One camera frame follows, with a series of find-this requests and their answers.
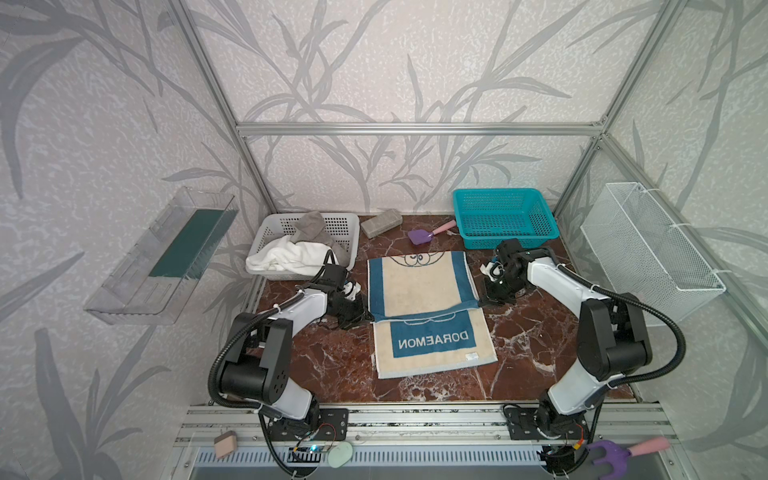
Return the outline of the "blue beige Doraemon towel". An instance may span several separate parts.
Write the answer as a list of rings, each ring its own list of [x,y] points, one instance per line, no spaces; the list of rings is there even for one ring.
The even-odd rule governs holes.
[[[380,379],[497,361],[465,252],[371,259],[368,289]]]

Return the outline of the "white perforated plastic basket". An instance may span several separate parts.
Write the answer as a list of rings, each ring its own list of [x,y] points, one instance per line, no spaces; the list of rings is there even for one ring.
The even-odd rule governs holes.
[[[325,261],[352,269],[360,221],[351,213],[267,216],[245,260],[245,270],[271,281],[308,279]]]

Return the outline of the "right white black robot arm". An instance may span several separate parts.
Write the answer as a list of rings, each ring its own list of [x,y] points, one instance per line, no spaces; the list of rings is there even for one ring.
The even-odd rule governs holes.
[[[483,266],[487,301],[513,304],[519,294],[536,287],[565,306],[578,320],[577,359],[539,401],[536,420],[542,428],[571,420],[597,406],[622,385],[664,377],[676,370],[687,353],[682,329],[668,315],[630,293],[594,284],[556,261],[549,248],[526,249],[517,240],[495,248]],[[660,320],[675,339],[672,358],[639,374],[653,360],[645,316]]]

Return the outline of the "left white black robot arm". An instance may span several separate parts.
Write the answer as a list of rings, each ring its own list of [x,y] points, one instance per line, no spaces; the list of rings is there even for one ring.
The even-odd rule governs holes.
[[[290,378],[293,338],[326,316],[339,325],[370,318],[359,284],[343,266],[326,264],[288,300],[237,315],[208,374],[211,400],[313,429],[319,422],[318,401]]]

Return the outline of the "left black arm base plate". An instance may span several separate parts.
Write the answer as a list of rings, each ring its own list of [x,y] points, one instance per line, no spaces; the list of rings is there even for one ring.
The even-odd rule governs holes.
[[[304,420],[280,419],[267,422],[272,441],[316,438],[321,441],[343,441],[349,427],[350,411],[346,408],[320,407],[311,410]]]

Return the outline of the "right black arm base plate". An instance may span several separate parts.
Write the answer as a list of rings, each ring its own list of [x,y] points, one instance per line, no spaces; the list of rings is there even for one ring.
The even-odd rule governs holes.
[[[523,407],[507,403],[502,414],[512,440],[583,441],[589,433],[583,413],[563,415],[549,404]]]

